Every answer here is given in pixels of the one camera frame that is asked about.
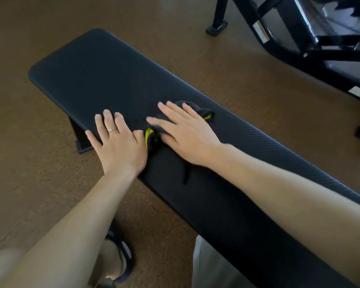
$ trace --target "floor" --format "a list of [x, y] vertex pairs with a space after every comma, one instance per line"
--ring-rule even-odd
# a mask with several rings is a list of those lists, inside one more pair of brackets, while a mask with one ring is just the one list
[[[38, 60], [105, 28], [360, 193], [360, 101], [269, 56], [230, 1], [0, 0], [0, 248], [32, 247], [101, 176], [65, 115], [27, 78]], [[137, 256], [120, 287], [189, 287], [196, 233], [140, 182], [118, 219]]]

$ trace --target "carbon fiber textured vinyl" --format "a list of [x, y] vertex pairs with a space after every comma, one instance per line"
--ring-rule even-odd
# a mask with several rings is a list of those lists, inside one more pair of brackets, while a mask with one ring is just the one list
[[[103, 29], [94, 29], [29, 70], [30, 80], [83, 129], [121, 112], [143, 129], [158, 101], [192, 101], [215, 112], [222, 142], [315, 181], [360, 204], [360, 196]], [[202, 167], [183, 184], [183, 162], [163, 145], [139, 179], [257, 287], [353, 287], [284, 232], [243, 192]]]

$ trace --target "light gray fabric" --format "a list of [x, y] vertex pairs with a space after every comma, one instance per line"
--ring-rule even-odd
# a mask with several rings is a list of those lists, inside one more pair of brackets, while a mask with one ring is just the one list
[[192, 288], [256, 288], [201, 236], [193, 252]]

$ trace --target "flat weight bench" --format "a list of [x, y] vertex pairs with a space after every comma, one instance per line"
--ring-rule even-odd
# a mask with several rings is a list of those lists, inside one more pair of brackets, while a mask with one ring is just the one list
[[[222, 142], [315, 181], [360, 204], [360, 196], [103, 29], [91, 30], [29, 70], [30, 80], [70, 118], [78, 146], [97, 134], [94, 115], [121, 112], [143, 129], [158, 101], [192, 101], [215, 111]], [[289, 236], [239, 189], [212, 171], [184, 164], [169, 147], [151, 155], [139, 179], [258, 288], [354, 287]]]

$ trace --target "black sandal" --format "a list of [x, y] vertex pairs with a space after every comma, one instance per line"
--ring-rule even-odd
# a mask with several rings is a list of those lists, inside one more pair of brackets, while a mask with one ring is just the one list
[[130, 251], [130, 248], [127, 246], [125, 242], [121, 240], [119, 235], [117, 234], [116, 230], [116, 222], [115, 219], [112, 220], [112, 223], [110, 224], [109, 230], [107, 232], [106, 240], [110, 240], [115, 243], [115, 245], [119, 248], [119, 250], [123, 253], [125, 258], [125, 271], [122, 273], [122, 275], [113, 280], [114, 283], [121, 283], [124, 282], [128, 276], [131, 274], [133, 268], [134, 268], [134, 261], [132, 259], [132, 253]]

